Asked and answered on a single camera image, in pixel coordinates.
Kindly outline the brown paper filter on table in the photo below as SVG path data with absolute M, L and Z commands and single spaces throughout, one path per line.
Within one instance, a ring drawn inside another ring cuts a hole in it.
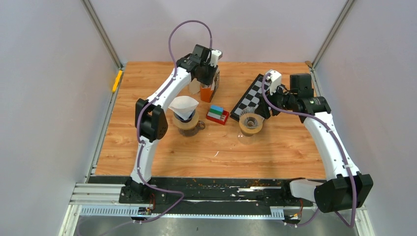
M 188 91 L 191 95 L 198 94 L 200 92 L 200 82 L 198 82 L 196 79 L 192 80 L 188 84 Z

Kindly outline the clear glass beaker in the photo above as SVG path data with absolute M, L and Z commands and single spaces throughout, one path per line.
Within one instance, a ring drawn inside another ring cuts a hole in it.
M 258 134 L 247 134 L 240 132 L 238 134 L 238 140 L 244 145 L 254 145 L 259 142 L 260 138 Z

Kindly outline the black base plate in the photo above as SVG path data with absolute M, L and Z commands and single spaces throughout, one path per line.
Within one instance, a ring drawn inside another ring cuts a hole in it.
M 152 177 L 149 184 L 145 198 L 124 185 L 119 202 L 146 204 L 155 213 L 174 206 L 169 213 L 215 215 L 266 215 L 270 207 L 298 211 L 313 206 L 309 200 L 291 197 L 286 179 Z M 182 201 L 174 205 L 180 197 Z

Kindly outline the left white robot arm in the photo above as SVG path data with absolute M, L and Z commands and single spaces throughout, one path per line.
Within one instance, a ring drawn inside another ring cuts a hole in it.
M 167 130 L 165 112 L 180 91 L 193 80 L 210 85 L 218 69 L 220 50 L 195 45 L 192 53 L 174 61 L 174 68 L 165 82 L 147 99 L 138 99 L 135 104 L 135 127 L 138 139 L 134 169 L 126 182 L 132 197 L 139 203 L 150 199 L 151 167 L 159 140 Z

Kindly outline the red toy brick stack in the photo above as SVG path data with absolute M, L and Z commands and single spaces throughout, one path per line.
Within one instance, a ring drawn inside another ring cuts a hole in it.
M 224 110 L 223 107 L 211 105 L 209 111 L 206 114 L 206 119 L 215 123 L 225 125 L 230 113 Z

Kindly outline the glass coffee carafe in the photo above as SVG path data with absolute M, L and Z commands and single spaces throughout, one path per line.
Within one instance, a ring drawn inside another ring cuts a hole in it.
M 178 128 L 178 131 L 181 135 L 185 137 L 192 137 L 196 135 L 200 130 L 204 130 L 206 127 L 205 123 L 203 121 L 198 121 L 197 124 L 190 128 L 190 129 L 180 129 Z

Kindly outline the aluminium frame rail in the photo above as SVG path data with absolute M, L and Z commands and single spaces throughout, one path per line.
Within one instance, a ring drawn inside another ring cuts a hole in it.
M 124 179 L 76 184 L 71 205 L 84 215 L 225 219 L 307 218 L 317 205 L 290 195 L 286 179 L 154 177 L 151 188 Z

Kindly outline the black white chessboard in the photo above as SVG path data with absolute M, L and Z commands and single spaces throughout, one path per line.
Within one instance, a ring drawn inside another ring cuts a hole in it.
M 235 121 L 239 121 L 240 114 L 246 107 L 257 108 L 259 106 L 260 98 L 263 97 L 261 88 L 262 79 L 263 74 L 259 74 L 255 78 L 255 80 L 248 87 L 246 92 L 243 94 L 243 96 L 232 109 L 230 113 L 230 118 L 232 118 Z

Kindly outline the orange filter box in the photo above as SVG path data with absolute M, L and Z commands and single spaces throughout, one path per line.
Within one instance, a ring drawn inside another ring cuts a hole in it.
M 200 99 L 204 102 L 210 103 L 217 92 L 220 83 L 220 70 L 218 69 L 215 74 L 213 81 L 210 85 L 204 85 L 200 83 Z

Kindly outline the white paper coffee filter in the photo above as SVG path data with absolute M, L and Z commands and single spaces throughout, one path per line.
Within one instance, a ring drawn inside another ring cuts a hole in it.
M 198 105 L 199 102 L 190 96 L 178 96 L 173 99 L 169 105 L 169 109 L 182 120 L 188 120 L 192 117 L 192 114 L 195 112 Z

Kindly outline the yellow marker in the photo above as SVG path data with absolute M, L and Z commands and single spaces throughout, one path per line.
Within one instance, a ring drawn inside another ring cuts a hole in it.
M 115 93 L 116 92 L 116 90 L 117 90 L 117 88 L 119 86 L 119 83 L 120 83 L 122 74 L 123 74 L 123 71 L 122 70 L 119 70 L 118 71 L 118 74 L 117 74 L 117 76 L 116 76 L 116 78 L 114 80 L 114 84 L 113 84 L 113 87 L 112 87 L 112 93 Z

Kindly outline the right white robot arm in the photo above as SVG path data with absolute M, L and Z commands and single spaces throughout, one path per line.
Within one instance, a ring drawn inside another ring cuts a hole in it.
M 259 106 L 256 113 L 268 119 L 280 113 L 299 117 L 314 140 L 323 162 L 326 181 L 319 183 L 305 178 L 290 180 L 281 191 L 281 199 L 294 205 L 300 198 L 314 202 L 323 213 L 352 210 L 363 206 L 373 179 L 362 174 L 339 139 L 331 108 L 323 96 L 316 96 L 309 73 L 292 74 L 290 88 L 281 84 L 282 75 L 270 70 L 262 78 Z

